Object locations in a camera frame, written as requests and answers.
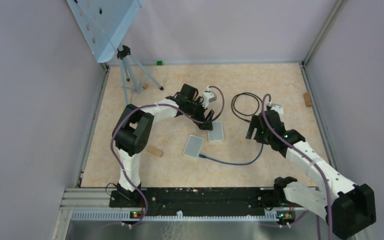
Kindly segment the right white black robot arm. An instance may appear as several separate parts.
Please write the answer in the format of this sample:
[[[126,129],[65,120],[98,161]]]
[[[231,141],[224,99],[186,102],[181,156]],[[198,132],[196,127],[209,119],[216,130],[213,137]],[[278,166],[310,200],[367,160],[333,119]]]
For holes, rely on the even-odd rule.
[[[247,139],[268,145],[299,167],[318,187],[310,188],[293,177],[275,179],[273,200],[279,206],[298,204],[320,218],[330,235],[346,240],[377,221],[375,193],[366,183],[344,177],[319,156],[295,129],[287,130],[273,108],[253,115]]]

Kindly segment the grey network switch box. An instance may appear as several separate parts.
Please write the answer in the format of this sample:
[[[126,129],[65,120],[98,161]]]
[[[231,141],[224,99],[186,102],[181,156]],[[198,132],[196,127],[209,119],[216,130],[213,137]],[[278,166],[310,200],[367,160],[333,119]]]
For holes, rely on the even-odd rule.
[[[183,150],[183,155],[197,159],[201,152],[203,143],[204,139],[202,137],[190,135]]]

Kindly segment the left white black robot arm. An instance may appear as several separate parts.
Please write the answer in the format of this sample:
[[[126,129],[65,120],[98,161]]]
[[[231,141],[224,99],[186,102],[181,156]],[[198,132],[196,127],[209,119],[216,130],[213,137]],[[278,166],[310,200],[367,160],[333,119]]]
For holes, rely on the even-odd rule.
[[[115,194],[129,207],[140,202],[140,158],[147,147],[154,124],[166,119],[185,116],[200,130],[213,130],[213,122],[220,117],[210,103],[217,100],[214,86],[207,86],[204,92],[184,84],[180,91],[156,103],[124,108],[112,134],[110,149],[120,166],[120,178]]]

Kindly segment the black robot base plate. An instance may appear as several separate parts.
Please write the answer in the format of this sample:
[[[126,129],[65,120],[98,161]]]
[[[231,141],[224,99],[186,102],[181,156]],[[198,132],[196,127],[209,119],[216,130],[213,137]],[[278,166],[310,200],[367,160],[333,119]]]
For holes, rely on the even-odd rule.
[[[299,205],[268,187],[148,187],[133,193],[113,190],[109,207],[133,209],[148,217],[262,217],[269,211],[291,212]]]

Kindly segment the wooden block near left arm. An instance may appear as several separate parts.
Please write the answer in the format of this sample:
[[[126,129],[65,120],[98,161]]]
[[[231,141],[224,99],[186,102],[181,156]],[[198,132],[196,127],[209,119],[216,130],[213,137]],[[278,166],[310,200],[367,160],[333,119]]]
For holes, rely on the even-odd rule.
[[[159,157],[159,158],[161,158],[163,156],[163,154],[164,154],[164,152],[161,149],[159,149],[159,148],[157,148],[155,146],[148,146],[146,148],[146,151],[148,153],[152,154],[152,155],[155,155],[155,156]]]

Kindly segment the white power adapter box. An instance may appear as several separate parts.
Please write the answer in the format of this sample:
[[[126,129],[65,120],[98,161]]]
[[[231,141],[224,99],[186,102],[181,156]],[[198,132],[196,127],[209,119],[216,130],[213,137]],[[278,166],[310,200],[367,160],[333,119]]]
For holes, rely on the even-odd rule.
[[[207,131],[210,142],[220,142],[224,140],[224,131],[221,121],[212,122],[212,130]]]

